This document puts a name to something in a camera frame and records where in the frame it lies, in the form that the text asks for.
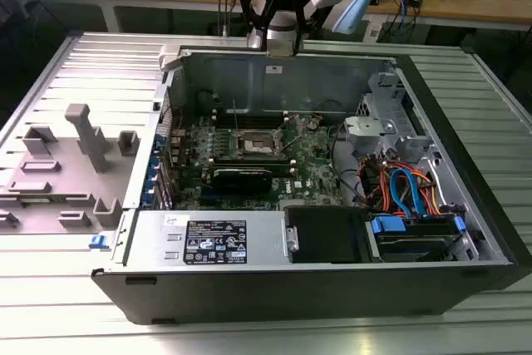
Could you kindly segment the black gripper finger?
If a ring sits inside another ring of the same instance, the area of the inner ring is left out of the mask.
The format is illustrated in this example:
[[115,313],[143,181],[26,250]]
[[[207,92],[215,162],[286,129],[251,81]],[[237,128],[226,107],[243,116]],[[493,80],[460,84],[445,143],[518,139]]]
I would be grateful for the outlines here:
[[259,49],[267,50],[268,28],[275,14],[275,0],[264,0],[260,13],[254,11],[253,0],[239,0],[248,34],[258,32]]
[[287,44],[293,55],[314,29],[315,12],[310,0],[278,0],[278,39]]

